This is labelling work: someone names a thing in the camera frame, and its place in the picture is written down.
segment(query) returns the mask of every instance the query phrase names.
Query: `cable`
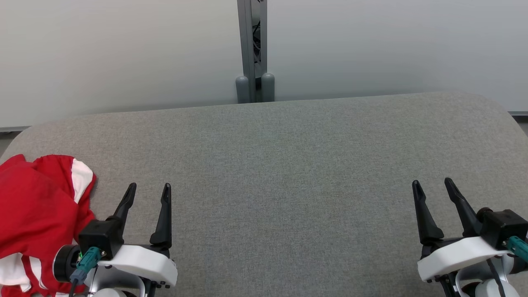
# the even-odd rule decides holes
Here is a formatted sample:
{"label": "cable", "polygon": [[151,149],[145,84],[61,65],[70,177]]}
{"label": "cable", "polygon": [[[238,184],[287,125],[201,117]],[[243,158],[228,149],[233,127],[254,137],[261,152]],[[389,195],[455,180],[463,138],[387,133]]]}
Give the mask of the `cable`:
{"label": "cable", "polygon": [[75,279],[75,280],[73,280],[73,282],[71,283],[71,289],[70,289],[70,295],[69,295],[69,297],[73,297],[74,292],[75,292],[75,288],[77,287],[77,282],[78,282],[78,281],[79,281],[79,280]]}
{"label": "cable", "polygon": [[501,279],[498,277],[497,269],[495,269],[495,265],[493,265],[493,262],[491,259],[486,260],[486,263],[488,263],[489,269],[492,271],[493,278],[495,279],[495,282],[498,286],[498,292],[501,295],[501,297],[506,297],[506,293],[504,293],[504,287],[502,287]]}
{"label": "cable", "polygon": [[257,29],[259,28],[259,26],[260,26],[260,21],[259,21],[259,23],[255,26],[255,30],[253,30],[253,35],[255,35],[255,32],[257,31]]}

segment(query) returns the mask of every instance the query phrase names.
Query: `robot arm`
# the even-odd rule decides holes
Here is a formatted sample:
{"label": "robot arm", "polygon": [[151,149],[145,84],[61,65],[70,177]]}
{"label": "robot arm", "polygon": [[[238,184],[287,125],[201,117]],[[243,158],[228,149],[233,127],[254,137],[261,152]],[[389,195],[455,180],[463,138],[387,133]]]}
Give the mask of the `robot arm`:
{"label": "robot arm", "polygon": [[[418,261],[420,278],[441,283],[447,297],[519,296],[507,276],[528,269],[528,257],[523,254],[528,247],[524,242],[528,221],[509,209],[493,212],[483,208],[476,214],[450,178],[445,179],[445,185],[464,228],[462,237],[443,239],[420,183],[412,183],[423,245]],[[461,287],[464,280],[481,282]]]}
{"label": "robot arm", "polygon": [[176,284],[178,271],[169,253],[172,246],[171,185],[166,183],[163,189],[162,208],[149,245],[125,245],[122,238],[135,193],[136,184],[132,183],[113,216],[89,222],[79,234],[79,245],[66,245],[59,250],[53,263],[53,274],[59,282],[70,282],[71,277],[82,276],[78,271],[83,258],[96,250],[100,253],[98,261],[82,278],[89,288],[87,295],[134,296],[115,289],[125,287],[138,289],[138,297],[154,297],[156,289]]}

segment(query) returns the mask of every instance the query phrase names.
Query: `white wall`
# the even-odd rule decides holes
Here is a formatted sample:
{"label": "white wall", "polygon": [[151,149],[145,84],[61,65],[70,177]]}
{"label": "white wall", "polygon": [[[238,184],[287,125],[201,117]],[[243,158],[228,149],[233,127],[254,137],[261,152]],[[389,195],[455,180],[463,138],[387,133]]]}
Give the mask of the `white wall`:
{"label": "white wall", "polygon": [[0,127],[234,104],[237,1],[0,0]]}
{"label": "white wall", "polygon": [[528,110],[525,0],[269,0],[276,99],[462,90]]}

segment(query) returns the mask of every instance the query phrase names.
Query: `floor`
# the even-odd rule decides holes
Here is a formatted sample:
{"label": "floor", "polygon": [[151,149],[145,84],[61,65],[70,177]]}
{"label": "floor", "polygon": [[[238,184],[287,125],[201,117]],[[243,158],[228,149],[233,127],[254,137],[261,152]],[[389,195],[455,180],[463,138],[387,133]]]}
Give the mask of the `floor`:
{"label": "floor", "polygon": [[9,133],[0,132],[0,156],[4,153],[9,143],[11,143],[11,141],[18,134],[20,134],[20,132],[9,132]]}
{"label": "floor", "polygon": [[[528,122],[519,123],[522,130],[528,136]],[[9,146],[9,143],[19,134],[20,132],[2,133],[0,132],[0,155],[2,155]]]}

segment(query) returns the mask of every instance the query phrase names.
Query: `gray cylindrical foot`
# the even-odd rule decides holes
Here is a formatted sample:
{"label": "gray cylindrical foot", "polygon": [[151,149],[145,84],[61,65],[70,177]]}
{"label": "gray cylindrical foot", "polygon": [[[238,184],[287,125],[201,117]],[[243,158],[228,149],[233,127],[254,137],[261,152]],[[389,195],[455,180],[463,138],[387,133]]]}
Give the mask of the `gray cylindrical foot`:
{"label": "gray cylindrical foot", "polygon": [[271,73],[262,75],[262,102],[275,101],[275,76]]}
{"label": "gray cylindrical foot", "polygon": [[237,85],[237,98],[238,103],[249,103],[250,92],[249,92],[249,79],[245,76],[239,76],[235,80]]}

